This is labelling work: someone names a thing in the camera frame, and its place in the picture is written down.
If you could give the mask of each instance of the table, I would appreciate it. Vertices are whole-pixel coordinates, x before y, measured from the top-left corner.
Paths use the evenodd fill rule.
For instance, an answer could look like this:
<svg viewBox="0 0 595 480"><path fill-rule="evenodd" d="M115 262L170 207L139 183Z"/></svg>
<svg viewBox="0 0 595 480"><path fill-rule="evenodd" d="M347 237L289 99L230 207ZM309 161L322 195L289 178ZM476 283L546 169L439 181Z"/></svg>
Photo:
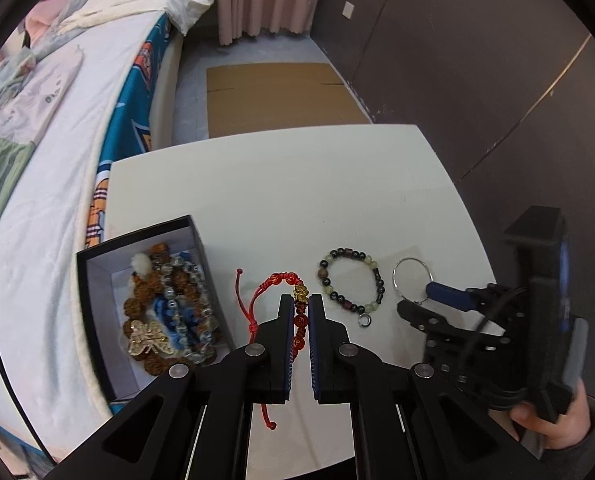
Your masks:
<svg viewBox="0 0 595 480"><path fill-rule="evenodd" d="M236 269L248 302L272 272L294 271L321 293L318 262L351 247L379 262L386 281L382 306L362 329L357 316L325 300L327 316L344 322L351 341L383 361L419 362L423 334L399 318L390 283L405 256L425 261L436 281L457 288L485 286L493 273L473 223L449 176L417 126L316 126L243 134L183 144L115 162L106 210L106 237L190 214L206 247L218 297L236 345L248 342L248 322L234 295ZM356 303L375 299L372 273L351 261L329 270L336 290ZM411 295L425 285L408 269ZM274 286L256 302L258 322L276 316ZM479 319L433 301L425 306L457 326ZM254 413L248 478L277 480L353 456L348 406L313 400L308 343L294 365L291 399L270 406L271 432Z"/></svg>

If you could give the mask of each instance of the robotic device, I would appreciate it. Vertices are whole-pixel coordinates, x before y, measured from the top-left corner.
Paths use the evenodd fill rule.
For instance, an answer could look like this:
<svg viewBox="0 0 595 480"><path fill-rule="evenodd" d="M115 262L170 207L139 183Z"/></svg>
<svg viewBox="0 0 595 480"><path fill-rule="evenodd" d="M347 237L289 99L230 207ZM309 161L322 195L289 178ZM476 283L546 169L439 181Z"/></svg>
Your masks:
<svg viewBox="0 0 595 480"><path fill-rule="evenodd" d="M567 256L563 224L549 211L529 210L507 232L518 247L524 288L429 286L430 296L462 301L506 326L506 343L401 302L401 316L427 333L429 362L408 370L351 344L344 325L325 318L321 296L311 296L315 399L350 404L358 479L553 478L482 409L530 399L540 414L554 417L571 400L581 367L573 358L581 345L580 320L569 316L565 289L555 285L567 282ZM542 231L531 231L536 217L549 218L553 229L544 222ZM289 399L293 312L293 298L284 295L277 319L258 327L255 343L210 367L172 366L47 480L244 479L253 405ZM568 357L561 360L561 354Z"/></svg>

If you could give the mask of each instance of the white bed sheet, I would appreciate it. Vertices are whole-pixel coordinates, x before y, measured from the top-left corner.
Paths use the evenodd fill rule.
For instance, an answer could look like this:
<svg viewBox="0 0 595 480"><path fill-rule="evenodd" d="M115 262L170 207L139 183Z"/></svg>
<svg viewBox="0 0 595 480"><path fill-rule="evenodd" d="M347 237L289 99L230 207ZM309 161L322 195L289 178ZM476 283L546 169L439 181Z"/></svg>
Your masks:
<svg viewBox="0 0 595 480"><path fill-rule="evenodd" d="M80 72L0 220L2 360L38 436L57 459L110 416L78 329L74 250L84 245L86 205L110 115L159 16L127 16L71 42L84 52ZM33 444L1 379L0 425Z"/></svg>

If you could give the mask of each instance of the metal screw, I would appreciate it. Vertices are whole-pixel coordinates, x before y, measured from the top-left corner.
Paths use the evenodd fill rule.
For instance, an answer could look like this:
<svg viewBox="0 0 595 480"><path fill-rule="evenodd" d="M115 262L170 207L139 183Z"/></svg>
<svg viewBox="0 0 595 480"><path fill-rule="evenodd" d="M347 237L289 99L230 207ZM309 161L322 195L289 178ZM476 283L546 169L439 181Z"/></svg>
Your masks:
<svg viewBox="0 0 595 480"><path fill-rule="evenodd" d="M187 365L183 365L182 363L178 363L177 365L173 365L169 368L169 375L174 379L181 379L187 373L189 373L189 367Z"/></svg>
<svg viewBox="0 0 595 480"><path fill-rule="evenodd" d="M258 355L262 355L264 353L264 345L259 343L251 343L250 345L246 345L244 352L246 355L250 355L251 357L257 357Z"/></svg>
<svg viewBox="0 0 595 480"><path fill-rule="evenodd" d="M421 377L422 379L430 379L433 377L433 374L435 373L433 367L426 363L420 363L415 365L413 371L415 372L415 375Z"/></svg>
<svg viewBox="0 0 595 480"><path fill-rule="evenodd" d="M357 355L358 350L354 344L344 343L340 345L340 348L338 348L338 352L340 352L340 354L344 357L353 357Z"/></svg>

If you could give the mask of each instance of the red string bracelet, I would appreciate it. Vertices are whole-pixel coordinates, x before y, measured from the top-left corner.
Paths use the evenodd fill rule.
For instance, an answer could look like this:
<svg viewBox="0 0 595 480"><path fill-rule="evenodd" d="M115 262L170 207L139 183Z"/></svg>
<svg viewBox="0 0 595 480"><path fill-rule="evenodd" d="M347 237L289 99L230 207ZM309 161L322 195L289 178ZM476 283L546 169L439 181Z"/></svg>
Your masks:
<svg viewBox="0 0 595 480"><path fill-rule="evenodd" d="M293 297L295 300L297 314L294 318L294 323L297 327L297 333L293 338L293 343L291 344L292 363L298 356L298 352L305 347L304 338L306 335L306 327L308 326L308 317L305 316L306 307L308 306L308 289L295 272L274 272L270 275L270 277L268 277L268 279L260 283L260 286L257 288L257 290L255 290L247 310L244 306L244 303L242 303L242 298L240 297L240 275L243 272L244 270L238 269L238 275L236 275L236 297L238 297L238 304L240 305L242 314L244 314L244 317L249 322L249 332L251 333L249 343L253 343L255 341L255 335L257 335L258 328L254 314L255 300L257 300L268 288L270 288L271 285L279 285L282 282L287 282L289 285L294 286ZM264 423L266 424L267 428L270 430L275 430L275 428L277 428L278 425L275 422L271 422L269 419L269 410L267 409L266 404L262 404L262 417L264 418Z"/></svg>

